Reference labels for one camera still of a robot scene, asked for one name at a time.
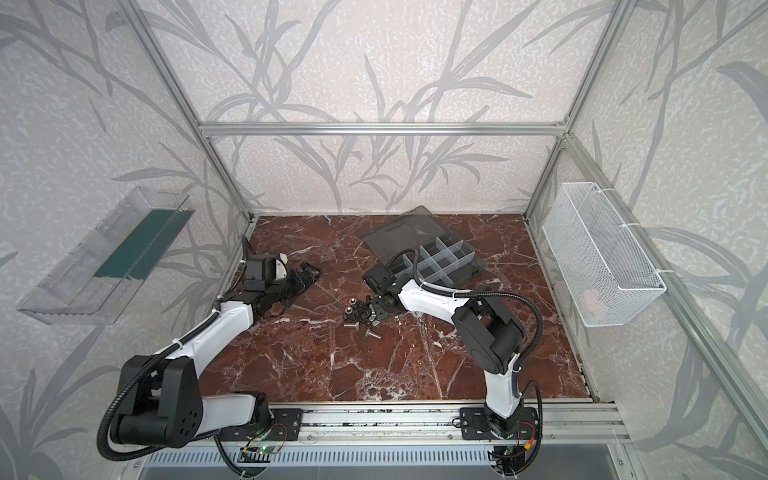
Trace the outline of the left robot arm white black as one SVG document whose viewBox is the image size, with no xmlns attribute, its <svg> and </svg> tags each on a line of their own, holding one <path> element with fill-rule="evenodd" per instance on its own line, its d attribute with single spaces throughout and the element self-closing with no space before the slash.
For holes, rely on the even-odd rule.
<svg viewBox="0 0 768 480">
<path fill-rule="evenodd" d="M 290 269 L 286 261 L 283 254 L 243 260 L 240 279 L 205 320 L 161 351 L 136 355 L 123 365 L 116 397 L 97 433 L 102 456 L 119 455 L 113 444 L 136 445 L 143 456 L 181 448 L 230 427 L 251 436 L 270 429 L 273 416 L 264 394 L 205 396 L 200 378 L 237 336 L 275 305 L 291 306 L 322 274 L 309 263 Z"/>
</svg>

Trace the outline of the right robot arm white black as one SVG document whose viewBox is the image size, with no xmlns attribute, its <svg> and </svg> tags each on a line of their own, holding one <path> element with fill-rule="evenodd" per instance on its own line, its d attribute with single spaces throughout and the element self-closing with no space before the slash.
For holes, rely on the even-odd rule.
<svg viewBox="0 0 768 480">
<path fill-rule="evenodd" d="M 422 313 L 451 324 L 484 371 L 488 415 L 508 420 L 517 413 L 522 398 L 518 374 L 524 359 L 525 332 L 501 292 L 420 283 L 398 277 L 381 265 L 369 269 L 363 280 L 373 292 L 370 303 L 376 320 Z"/>
</svg>

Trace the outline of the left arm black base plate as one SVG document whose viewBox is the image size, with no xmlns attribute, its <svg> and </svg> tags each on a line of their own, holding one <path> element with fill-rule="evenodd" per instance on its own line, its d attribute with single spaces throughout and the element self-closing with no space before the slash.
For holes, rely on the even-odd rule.
<svg viewBox="0 0 768 480">
<path fill-rule="evenodd" d="M 223 429 L 223 442 L 295 442 L 301 430 L 304 410 L 301 408 L 276 408 L 271 410 L 271 419 L 257 426 L 238 426 Z"/>
</svg>

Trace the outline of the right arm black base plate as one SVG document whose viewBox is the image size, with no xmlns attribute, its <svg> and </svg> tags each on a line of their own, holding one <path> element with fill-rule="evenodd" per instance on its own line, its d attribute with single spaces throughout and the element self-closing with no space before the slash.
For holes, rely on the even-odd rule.
<svg viewBox="0 0 768 480">
<path fill-rule="evenodd" d="M 503 419 L 485 407 L 459 410 L 456 426 L 463 440 L 529 441 L 536 435 L 540 415 L 533 407 L 521 407 L 512 417 Z"/>
</svg>

